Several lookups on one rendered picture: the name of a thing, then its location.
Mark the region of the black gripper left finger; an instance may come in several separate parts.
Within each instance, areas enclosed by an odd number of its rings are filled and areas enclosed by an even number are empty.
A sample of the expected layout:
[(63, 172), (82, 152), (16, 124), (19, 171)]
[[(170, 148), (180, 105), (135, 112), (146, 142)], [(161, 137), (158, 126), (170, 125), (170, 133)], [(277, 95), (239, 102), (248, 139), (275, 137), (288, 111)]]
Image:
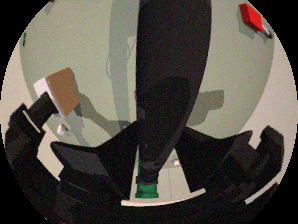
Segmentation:
[(81, 147), (57, 140), (52, 141), (49, 147), (64, 167), (67, 165), (74, 171), (100, 176), (112, 186), (114, 192), (120, 194), (122, 201), (130, 201), (138, 148), (137, 121), (133, 121), (112, 139), (104, 141), (100, 147)]

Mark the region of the green cylinder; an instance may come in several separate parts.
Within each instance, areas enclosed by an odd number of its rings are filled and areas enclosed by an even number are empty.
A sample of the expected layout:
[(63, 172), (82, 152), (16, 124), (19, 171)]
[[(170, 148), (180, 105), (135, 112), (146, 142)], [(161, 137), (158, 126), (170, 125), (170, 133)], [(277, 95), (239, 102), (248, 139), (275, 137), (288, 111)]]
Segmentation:
[[(138, 173), (137, 176), (140, 176), (140, 155), (138, 155)], [(134, 194), (134, 198), (158, 198), (160, 193), (157, 192), (157, 184), (145, 185), (137, 184), (137, 193)]]

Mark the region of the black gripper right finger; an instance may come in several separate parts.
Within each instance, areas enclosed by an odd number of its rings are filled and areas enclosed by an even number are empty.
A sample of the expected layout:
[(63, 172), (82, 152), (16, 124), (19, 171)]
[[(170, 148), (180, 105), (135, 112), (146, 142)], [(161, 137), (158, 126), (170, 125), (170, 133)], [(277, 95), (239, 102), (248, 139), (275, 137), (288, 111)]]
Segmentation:
[(176, 144), (178, 160), (185, 173), (190, 193), (204, 189), (205, 181), (217, 172), (230, 152), (235, 151), (243, 144), (249, 143), (253, 131), (237, 133), (235, 136), (217, 139), (197, 132), (196, 129), (185, 127), (184, 132)]

